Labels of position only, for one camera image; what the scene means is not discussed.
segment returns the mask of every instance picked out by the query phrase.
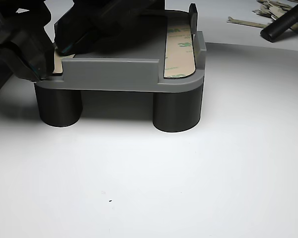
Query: white table surface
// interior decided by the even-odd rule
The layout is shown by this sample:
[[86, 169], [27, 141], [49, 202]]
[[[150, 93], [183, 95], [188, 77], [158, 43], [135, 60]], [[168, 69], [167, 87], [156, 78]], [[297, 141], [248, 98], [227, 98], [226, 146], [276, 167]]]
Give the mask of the white table surface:
[[84, 92], [77, 124], [47, 126], [13, 77], [0, 238], [298, 238], [298, 52], [207, 48], [201, 122], [176, 134], [144, 93]]

